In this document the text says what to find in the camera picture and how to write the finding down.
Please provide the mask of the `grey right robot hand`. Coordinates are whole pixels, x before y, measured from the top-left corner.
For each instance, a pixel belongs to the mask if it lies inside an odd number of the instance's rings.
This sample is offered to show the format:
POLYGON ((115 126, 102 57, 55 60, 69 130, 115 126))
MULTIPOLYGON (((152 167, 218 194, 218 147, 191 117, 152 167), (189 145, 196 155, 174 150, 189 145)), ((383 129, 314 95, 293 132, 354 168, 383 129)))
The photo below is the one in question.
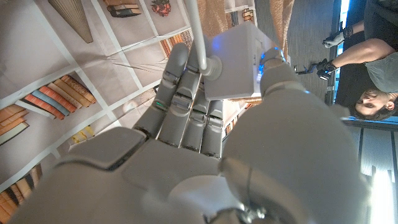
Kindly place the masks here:
POLYGON ((117 127, 78 144, 12 223, 362 223, 371 188, 339 117, 278 48, 220 159, 117 127))

